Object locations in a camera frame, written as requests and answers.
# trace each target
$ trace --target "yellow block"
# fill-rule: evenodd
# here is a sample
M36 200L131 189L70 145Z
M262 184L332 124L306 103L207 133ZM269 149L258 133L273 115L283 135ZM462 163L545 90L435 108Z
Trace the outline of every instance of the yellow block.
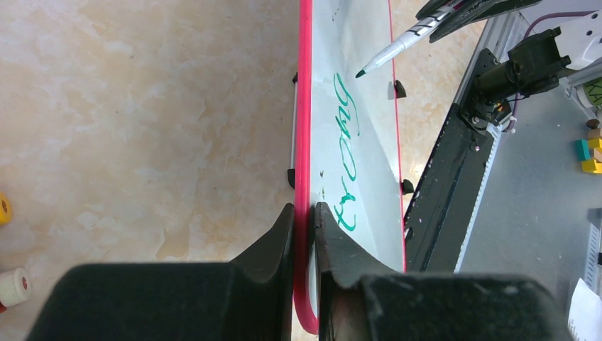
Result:
M602 174L602 162L598 162L594 159L582 161L581 169L585 173Z
M591 139L587 140L587 146L591 149L598 149L602 151L602 139Z
M11 202L0 192L0 225L8 224L13 219L13 208Z

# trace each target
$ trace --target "green handwritten text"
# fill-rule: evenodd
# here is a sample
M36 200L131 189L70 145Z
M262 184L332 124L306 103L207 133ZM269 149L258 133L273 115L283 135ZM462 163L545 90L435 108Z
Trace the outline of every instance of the green handwritten text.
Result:
M339 113L334 117L334 119L336 121L336 124L339 125L339 129L341 130L341 136L339 137L339 149L341 150L341 159L343 162L343 167L345 167L347 178L351 182L354 182L357 179L357 169L356 162L354 160L354 155L352 153L351 134L349 133L347 122L352 120L351 112L349 111L349 105L351 105L351 108L354 111L354 116L357 125L357 136L359 136L359 120L357 114L357 107L354 98L351 96L351 94L349 94L347 88L345 88L345 84L343 83L343 80L341 79L341 75L339 73L334 74L332 82L334 85L334 92L336 93L336 97L339 98ZM341 92L344 93L344 99L341 96L339 89L341 90ZM356 197L347 190L344 175L341 176L341 183L343 185L345 195L341 197L341 202L339 203L339 205L341 205L341 209L339 210L339 208L335 205L334 213L336 214L337 223L339 225L342 225L345 229L349 231L353 231L356 228L356 215L354 215L354 223L349 224L344 217L344 206L345 203L347 203L348 201L355 202Z

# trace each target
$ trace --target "marble floor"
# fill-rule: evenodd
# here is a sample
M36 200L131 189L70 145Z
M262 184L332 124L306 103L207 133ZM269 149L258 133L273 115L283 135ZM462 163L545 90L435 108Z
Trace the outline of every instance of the marble floor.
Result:
M395 33L423 0L393 0ZM76 264L229 260L292 202L297 1L0 4L0 270L33 297L0 315L22 340ZM483 28L397 59L403 175L416 183ZM313 339L293 318L295 339Z

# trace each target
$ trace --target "white marker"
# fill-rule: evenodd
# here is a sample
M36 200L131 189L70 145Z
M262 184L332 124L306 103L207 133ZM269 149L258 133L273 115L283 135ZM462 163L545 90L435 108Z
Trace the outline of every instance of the white marker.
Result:
M420 39L429 35L434 31L439 24L447 18L450 14L457 11L464 5L466 0L451 0L441 8L437 9L433 14L428 15L426 18L418 21L418 23L404 33L401 33L397 39L395 39L389 46L384 48L381 52L374 56L366 66L364 66L360 72L356 75L356 78L360 78L366 73L380 67L389 60L392 60L396 55L402 53L404 50L410 48L410 46L416 44Z

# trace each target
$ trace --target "white tape roll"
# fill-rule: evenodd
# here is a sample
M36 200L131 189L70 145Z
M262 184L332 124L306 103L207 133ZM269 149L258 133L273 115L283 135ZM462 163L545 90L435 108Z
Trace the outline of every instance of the white tape roll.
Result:
M0 274L0 303L12 307L31 297L31 281L23 268L17 268Z

